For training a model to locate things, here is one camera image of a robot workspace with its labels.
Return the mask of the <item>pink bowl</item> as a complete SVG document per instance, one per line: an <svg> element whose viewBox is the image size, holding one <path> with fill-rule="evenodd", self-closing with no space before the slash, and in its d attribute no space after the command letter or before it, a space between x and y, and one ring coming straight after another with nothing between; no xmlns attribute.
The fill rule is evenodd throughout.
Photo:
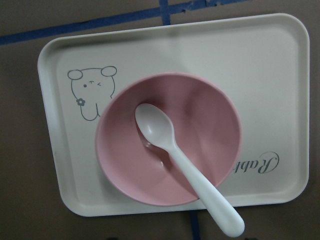
<svg viewBox="0 0 320 240"><path fill-rule="evenodd" d="M231 100L203 78L162 73L127 86L99 119L96 156L119 191L162 207L198 199L168 153L148 146L141 135L135 109L142 103L155 105L170 117L178 146L214 186L229 176L242 145L241 121Z"/></svg>

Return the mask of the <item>cream rabbit tray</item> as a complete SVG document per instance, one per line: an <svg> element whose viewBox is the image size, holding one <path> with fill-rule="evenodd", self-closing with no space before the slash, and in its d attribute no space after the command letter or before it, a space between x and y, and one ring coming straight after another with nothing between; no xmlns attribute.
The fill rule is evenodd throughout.
<svg viewBox="0 0 320 240"><path fill-rule="evenodd" d="M60 196L85 217L170 212L116 190L96 160L98 118L70 70L115 66L115 92L160 72L212 81L242 121L241 155L219 191L235 207L291 201L309 180L310 39L284 13L104 32L50 41L38 74Z"/></svg>

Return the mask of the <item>white plastic spoon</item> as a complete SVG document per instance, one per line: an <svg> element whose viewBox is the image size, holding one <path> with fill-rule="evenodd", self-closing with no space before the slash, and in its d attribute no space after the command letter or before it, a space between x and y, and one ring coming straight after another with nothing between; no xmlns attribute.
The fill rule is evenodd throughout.
<svg viewBox="0 0 320 240"><path fill-rule="evenodd" d="M222 232L231 238L242 235L244 220L179 148L171 119L158 107L142 103L135 109L135 120L144 138L171 156Z"/></svg>

